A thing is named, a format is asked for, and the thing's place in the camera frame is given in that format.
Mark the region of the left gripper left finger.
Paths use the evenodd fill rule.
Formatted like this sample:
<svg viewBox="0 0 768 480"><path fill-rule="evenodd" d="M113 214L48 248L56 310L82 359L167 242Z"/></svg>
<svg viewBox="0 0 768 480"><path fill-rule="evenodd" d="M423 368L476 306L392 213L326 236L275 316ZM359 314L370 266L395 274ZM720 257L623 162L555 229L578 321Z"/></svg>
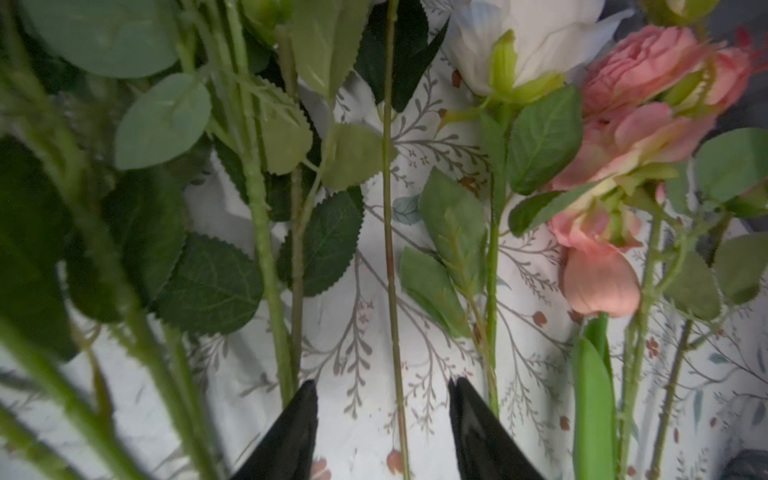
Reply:
<svg viewBox="0 0 768 480"><path fill-rule="evenodd" d="M316 382L307 380L231 479L310 479L317 428Z"/></svg>

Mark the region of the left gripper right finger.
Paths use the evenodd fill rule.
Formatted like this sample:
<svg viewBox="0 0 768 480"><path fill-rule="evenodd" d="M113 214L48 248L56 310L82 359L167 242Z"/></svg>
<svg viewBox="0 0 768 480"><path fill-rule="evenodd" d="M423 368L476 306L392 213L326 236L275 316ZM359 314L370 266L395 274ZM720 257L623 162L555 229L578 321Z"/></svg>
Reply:
<svg viewBox="0 0 768 480"><path fill-rule="evenodd" d="M448 392L461 479L543 479L467 378L451 379Z"/></svg>

